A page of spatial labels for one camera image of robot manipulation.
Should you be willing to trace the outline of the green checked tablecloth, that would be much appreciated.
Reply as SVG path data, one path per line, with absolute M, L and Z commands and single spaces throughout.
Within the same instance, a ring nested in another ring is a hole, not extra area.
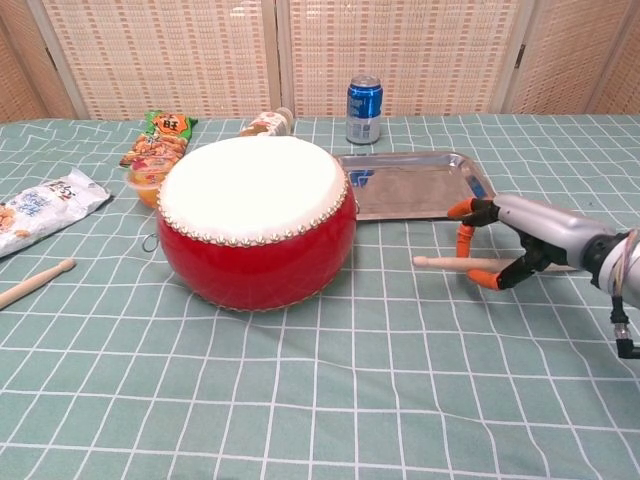
M 640 361 L 586 275 L 423 271 L 449 222 L 365 223 L 285 311 L 221 310 L 153 246 L 118 166 L 143 125 L 0 126 L 0 198 L 79 168 L 112 200 L 0 260 L 0 480 L 640 480 Z

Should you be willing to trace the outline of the rectangular stainless steel tray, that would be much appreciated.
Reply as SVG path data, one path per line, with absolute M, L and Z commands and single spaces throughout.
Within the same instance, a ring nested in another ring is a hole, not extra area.
M 352 184 L 359 220 L 444 219 L 461 201 L 495 195 L 479 165 L 461 153 L 362 153 L 338 160 Z

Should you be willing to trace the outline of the white snack bag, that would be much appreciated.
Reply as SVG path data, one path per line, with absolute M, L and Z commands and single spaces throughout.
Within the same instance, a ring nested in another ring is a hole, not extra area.
M 30 187 L 0 202 L 0 258 L 82 220 L 110 198 L 110 192 L 79 169 Z

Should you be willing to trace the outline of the red drum white head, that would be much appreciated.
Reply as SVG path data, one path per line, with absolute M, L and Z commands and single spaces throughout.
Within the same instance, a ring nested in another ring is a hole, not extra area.
M 267 311 L 329 285 L 350 255 L 357 201 L 341 162 L 293 136 L 234 137 L 165 177 L 156 238 L 176 275 L 220 307 Z

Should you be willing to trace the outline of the blue soda can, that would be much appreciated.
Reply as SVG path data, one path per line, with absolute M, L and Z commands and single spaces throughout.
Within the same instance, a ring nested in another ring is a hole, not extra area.
M 383 87 L 378 77 L 354 76 L 347 90 L 346 138 L 354 144 L 373 144 L 380 138 Z

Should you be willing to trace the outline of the wooden drumstick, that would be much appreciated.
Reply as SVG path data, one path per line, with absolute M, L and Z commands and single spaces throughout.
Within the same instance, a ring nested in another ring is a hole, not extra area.
M 67 258 L 61 261 L 56 266 L 42 271 L 24 280 L 20 284 L 0 293 L 0 310 L 20 300 L 29 293 L 39 289 L 60 274 L 71 270 L 75 267 L 75 265 L 76 261 L 73 258 Z
M 472 257 L 426 257 L 415 256 L 414 266 L 425 269 L 441 269 L 453 272 L 466 272 L 477 269 L 497 273 L 515 262 L 512 258 L 472 258 Z

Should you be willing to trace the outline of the woven bamboo screen panel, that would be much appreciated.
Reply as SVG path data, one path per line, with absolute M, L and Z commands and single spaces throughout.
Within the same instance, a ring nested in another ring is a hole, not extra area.
M 275 0 L 26 0 L 79 119 L 281 103 Z
M 586 112 L 640 114 L 640 0 L 630 1 Z
M 609 59 L 630 0 L 521 0 L 519 51 L 502 111 L 586 111 Z
M 0 122 L 86 119 L 43 0 L 0 0 Z
M 497 113 L 535 0 L 275 0 L 282 98 L 297 116 L 346 112 L 357 74 L 387 116 Z

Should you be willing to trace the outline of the orange jelly cup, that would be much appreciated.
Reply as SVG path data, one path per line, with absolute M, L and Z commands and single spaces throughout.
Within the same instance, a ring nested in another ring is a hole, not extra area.
M 160 186 L 173 165 L 168 157 L 140 157 L 129 166 L 126 183 L 144 205 L 155 209 Z

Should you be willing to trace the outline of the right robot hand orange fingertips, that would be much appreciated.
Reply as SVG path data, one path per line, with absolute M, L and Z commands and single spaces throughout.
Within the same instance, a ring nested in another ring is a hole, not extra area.
M 449 208 L 447 217 L 461 222 L 456 237 L 459 258 L 470 255 L 477 227 L 500 221 L 519 234 L 525 253 L 502 271 L 467 271 L 473 282 L 493 290 L 512 288 L 551 264 L 587 271 L 596 284 L 606 256 L 626 237 L 600 221 L 514 194 L 468 198 Z

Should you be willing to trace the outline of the green snack bag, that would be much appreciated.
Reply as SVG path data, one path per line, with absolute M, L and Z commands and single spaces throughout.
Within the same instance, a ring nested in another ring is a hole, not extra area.
M 144 158 L 180 160 L 192 138 L 196 118 L 164 110 L 150 110 L 145 114 L 146 126 L 119 165 L 126 167 Z

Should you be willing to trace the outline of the tea bottle yellow liquid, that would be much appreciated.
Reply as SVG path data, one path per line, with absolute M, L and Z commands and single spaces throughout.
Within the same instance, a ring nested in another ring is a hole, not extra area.
M 260 113 L 239 136 L 286 136 L 292 133 L 293 113 L 286 107 Z

